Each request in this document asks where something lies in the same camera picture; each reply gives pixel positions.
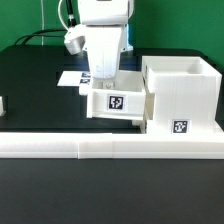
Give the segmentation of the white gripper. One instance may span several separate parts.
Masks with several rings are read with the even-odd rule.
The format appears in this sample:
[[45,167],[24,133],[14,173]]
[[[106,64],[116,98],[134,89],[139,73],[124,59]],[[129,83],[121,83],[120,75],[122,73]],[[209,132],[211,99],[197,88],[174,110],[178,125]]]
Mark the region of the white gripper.
[[113,79],[118,71],[123,26],[88,26],[86,33],[90,73],[96,80]]

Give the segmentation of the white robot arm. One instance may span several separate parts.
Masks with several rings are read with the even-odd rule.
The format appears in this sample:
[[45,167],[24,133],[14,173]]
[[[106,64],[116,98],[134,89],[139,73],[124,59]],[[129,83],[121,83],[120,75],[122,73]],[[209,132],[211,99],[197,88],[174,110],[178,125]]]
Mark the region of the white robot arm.
[[113,80],[117,75],[123,38],[128,20],[134,11],[134,0],[78,0],[80,23],[65,25],[61,15],[62,1],[58,3],[58,16],[66,29],[64,44],[71,55],[87,46],[89,70],[95,80]]

